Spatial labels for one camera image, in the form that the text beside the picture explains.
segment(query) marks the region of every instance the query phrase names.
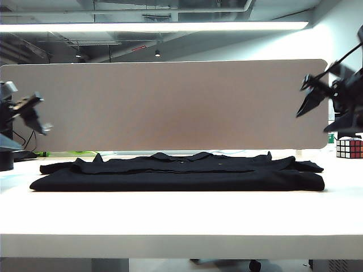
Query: ceiling lamp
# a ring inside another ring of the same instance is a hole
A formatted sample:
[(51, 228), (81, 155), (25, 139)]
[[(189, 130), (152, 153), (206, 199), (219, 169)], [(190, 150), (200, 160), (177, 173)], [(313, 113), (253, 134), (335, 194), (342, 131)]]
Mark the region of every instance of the ceiling lamp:
[(0, 32), (195, 32), (299, 30), (308, 22), (0, 24)]

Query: ceiling pipe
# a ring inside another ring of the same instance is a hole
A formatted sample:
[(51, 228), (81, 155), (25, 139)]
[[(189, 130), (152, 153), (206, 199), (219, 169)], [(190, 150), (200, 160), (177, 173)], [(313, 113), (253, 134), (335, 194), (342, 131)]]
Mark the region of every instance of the ceiling pipe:
[[(247, 0), (245, 6), (243, 8), (244, 12), (248, 11), (249, 13), (251, 13), (255, 2), (256, 2), (256, 0)], [(237, 9), (236, 8), (237, 4), (238, 4), (237, 0), (230, 0), (230, 2), (229, 2), (230, 7), (227, 8), (227, 9), (235, 10), (235, 9)], [(238, 16), (238, 12), (230, 12), (229, 16), (221, 18), (220, 21), (223, 21), (223, 20), (233, 21), (233, 20), (235, 20), (237, 18), (237, 16)], [(169, 36), (165, 37), (163, 39), (163, 42), (178, 39), (178, 38), (181, 38), (181, 37), (186, 36), (186, 35), (191, 34), (191, 33), (192, 32), (190, 32), (190, 33), (183, 33), (183, 32), (175, 33), (175, 34), (172, 34), (172, 35), (169, 35)], [(152, 47), (152, 46), (157, 45), (157, 42), (158, 42), (157, 40), (149, 41), (149, 42), (144, 43), (143, 45), (145, 45), (148, 48), (148, 47)], [(117, 58), (117, 57), (121, 57), (121, 56), (126, 55), (126, 54), (134, 53), (132, 51), (133, 48), (135, 48), (135, 46), (129, 47), (129, 48), (124, 49), (124, 50), (119, 50), (119, 51), (113, 52), (112, 53), (112, 58)], [(90, 60), (90, 62), (103, 62), (103, 61), (106, 61), (108, 59), (109, 59), (109, 55), (107, 55), (107, 56), (104, 55), (104, 56), (101, 56), (101, 57), (93, 58), (93, 59)]]
[(17, 47), (15, 47), (15, 46), (11, 45), (11, 44), (8, 44), (8, 43), (7, 43), (7, 42), (5, 42), (5, 41), (1, 41), (0, 45), (1, 45), (1, 47), (3, 47), (3, 48), (6, 48), (6, 49), (8, 49), (8, 50), (13, 51), (14, 53), (20, 53), (21, 55), (23, 55), (23, 56), (25, 56), (25, 57), (27, 57), (27, 58), (29, 58), (29, 57), (30, 57), (30, 54), (29, 54), (28, 52), (25, 52), (24, 50), (21, 50), (20, 48), (17, 48)]
[(250, 3), (250, 7), (244, 13), (237, 13), (234, 20), (236, 21), (249, 21), (251, 20), (251, 13), (255, 7), (255, 3), (257, 0), (252, 0)]
[(65, 11), (4, 11), (1, 16), (44, 16), (44, 15), (111, 15), (118, 13), (157, 13), (157, 14), (170, 14), (171, 12), (177, 13), (216, 13), (216, 12), (245, 12), (250, 7), (253, 0), (247, 0), (244, 7), (217, 7), (217, 8), (135, 8), (128, 10), (65, 10)]
[[(109, 41), (98, 41), (98, 40), (89, 40), (89, 41), (85, 41), (85, 40), (68, 40), (69, 42), (71, 42), (72, 44), (67, 44), (67, 46), (77, 46), (77, 43), (79, 46), (91, 46), (91, 45), (120, 45), (122, 43), (125, 42), (142, 42), (142, 41), (154, 41), (155, 39), (116, 39), (116, 40), (109, 40)], [(64, 40), (37, 40), (37, 43), (64, 43)]]
[(14, 53), (13, 51), (6, 49), (5, 47), (1, 47), (0, 52), (4, 53), (12, 58), (15, 58), (19, 62), (22, 61), (22, 62), (30, 63), (30, 59), (23, 57), (21, 54)]
[(1, 63), (4, 63), (4, 64), (18, 64), (17, 62), (15, 61), (12, 61), (6, 57), (3, 57), (3, 56), (0, 56), (0, 62)]
[[(178, 39), (178, 38), (181, 38), (181, 37), (183, 37), (185, 35), (188, 35), (188, 34), (191, 34), (191, 33), (190, 32), (188, 32), (188, 33), (178, 32), (176, 34), (171, 34), (169, 36), (166, 36), (163, 39), (163, 42)], [(146, 46), (148, 48), (148, 47), (152, 47), (152, 46), (154, 46), (156, 44), (157, 44), (157, 40), (148, 41), (148, 42), (143, 43), (142, 45), (144, 45), (144, 46)], [(112, 52), (112, 58), (121, 57), (121, 56), (129, 54), (129, 53), (135, 53), (135, 52), (132, 51), (132, 49), (134, 49), (135, 47), (137, 47), (137, 46), (131, 46), (131, 47), (127, 48), (127, 49)], [(107, 61), (107, 60), (109, 60), (109, 55), (104, 55), (104, 56), (101, 56), (101, 57), (93, 58), (93, 59), (89, 60), (89, 62), (104, 62), (104, 61)]]
[(20, 38), (19, 36), (15, 35), (12, 33), (12, 35), (16, 38), (18, 38), (16, 41), (16, 43), (24, 45), (27, 49), (29, 49), (31, 52), (33, 52), (34, 54), (36, 54), (37, 56), (41, 57), (41, 58), (49, 58), (52, 54), (48, 53), (47, 51), (39, 48), (36, 45), (33, 45), (31, 42), (25, 41), (24, 39)]

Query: black stand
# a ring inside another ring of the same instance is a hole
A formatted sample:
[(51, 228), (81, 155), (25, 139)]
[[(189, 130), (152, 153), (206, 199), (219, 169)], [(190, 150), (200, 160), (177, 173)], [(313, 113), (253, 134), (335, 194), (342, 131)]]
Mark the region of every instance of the black stand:
[(8, 171), (14, 169), (14, 157), (12, 152), (0, 152), (0, 171)]
[[(12, 125), (9, 130), (2, 133), (9, 139), (12, 139)], [(0, 171), (8, 171), (14, 169), (14, 156), (11, 151), (0, 151)]]
[[(340, 116), (341, 116), (341, 114), (335, 114), (335, 120), (338, 120), (340, 118)], [(356, 135), (356, 133), (338, 132), (337, 139), (339, 140), (342, 137), (359, 138), (359, 139), (362, 138), (362, 136)]]

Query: folded shirt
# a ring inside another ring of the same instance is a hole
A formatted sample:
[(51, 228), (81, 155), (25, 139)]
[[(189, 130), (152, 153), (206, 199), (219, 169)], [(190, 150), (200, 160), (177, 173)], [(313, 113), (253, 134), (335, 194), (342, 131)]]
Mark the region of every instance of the folded shirt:
[(193, 156), (156, 153), (134, 159), (42, 165), (50, 174), (30, 186), (38, 191), (236, 191), (324, 189), (323, 168), (295, 157), (272, 160), (271, 153), (229, 157), (201, 152)]

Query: white table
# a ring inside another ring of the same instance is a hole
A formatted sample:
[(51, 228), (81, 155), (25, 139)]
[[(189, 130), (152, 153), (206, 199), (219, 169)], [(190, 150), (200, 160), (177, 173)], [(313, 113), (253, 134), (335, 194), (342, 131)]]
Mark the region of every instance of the white table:
[(303, 155), (324, 192), (33, 192), (60, 159), (15, 163), (0, 173), (1, 256), (363, 259), (363, 160)]

